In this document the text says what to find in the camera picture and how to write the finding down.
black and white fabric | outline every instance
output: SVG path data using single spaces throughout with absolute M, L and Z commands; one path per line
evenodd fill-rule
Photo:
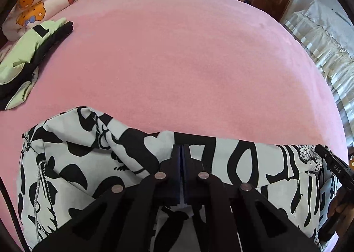
M 314 146 L 266 145 L 171 131 L 147 134 L 105 113 L 77 107 L 23 134 L 18 214 L 29 247 L 111 186 L 137 185 L 157 172 L 159 163 L 170 158 L 173 144 L 189 144 L 192 157 L 224 183 L 252 184 L 316 241 L 338 181 Z M 169 214 L 166 209 L 159 212 L 161 217 Z M 193 215 L 186 213 L 185 222 Z

bed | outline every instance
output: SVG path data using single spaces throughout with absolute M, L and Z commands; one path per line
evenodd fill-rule
M 0 174 L 15 207 L 22 133 L 82 105 L 148 133 L 322 143 L 348 162 L 328 85 L 266 13 L 236 0 L 79 0 L 61 17 L 74 31 L 26 102 L 0 112 Z
M 320 1 L 293 13 L 284 27 L 301 44 L 329 85 L 346 134 L 354 142 L 354 27 L 343 15 Z

hand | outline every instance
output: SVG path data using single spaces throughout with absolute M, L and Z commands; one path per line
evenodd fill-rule
M 344 210 L 343 214 L 346 217 L 344 218 L 342 223 L 339 223 L 339 225 L 337 226 L 337 229 L 336 229 L 336 232 L 337 232 L 337 235 L 339 236 L 339 238 L 342 237 L 346 233 L 346 231 L 348 230 L 350 224 L 352 223 L 352 221 L 354 219 L 354 204 L 342 204 L 342 205 L 338 206 L 338 204 L 343 199 L 345 193 L 346 193 L 345 188 L 340 187 L 338 189 L 336 196 L 330 202 L 330 205 L 328 208 L 328 213 L 327 213 L 327 217 L 330 217 L 330 216 L 334 215 L 335 212 L 342 213 Z

pink bedsheet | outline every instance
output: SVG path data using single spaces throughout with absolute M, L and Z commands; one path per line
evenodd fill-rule
M 146 132 L 323 143 L 347 161 L 330 89 L 264 12 L 236 0 L 79 0 L 60 17 L 74 32 L 28 100 L 0 112 L 0 175 L 15 207 L 22 133 L 75 106 Z M 0 217 L 16 237 L 2 199 Z

black cable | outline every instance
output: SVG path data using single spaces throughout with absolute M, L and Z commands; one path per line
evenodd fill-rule
M 18 238 L 20 239 L 20 242 L 22 244 L 22 247 L 23 247 L 24 251 L 25 252 L 31 252 L 29 250 L 29 248 L 28 248 L 27 242 L 26 242 L 26 240 L 24 238 L 24 235 L 22 233 L 22 229 L 21 229 L 20 223 L 18 222 L 15 209 L 14 209 L 14 207 L 12 205 L 10 196 L 8 195 L 8 191 L 6 190 L 5 184 L 3 183 L 1 177 L 0 177 L 0 191 L 1 191 L 2 196 L 5 199 L 6 205 L 8 206 L 8 210 L 10 212 L 12 222 L 13 222 L 13 224 L 15 226 Z

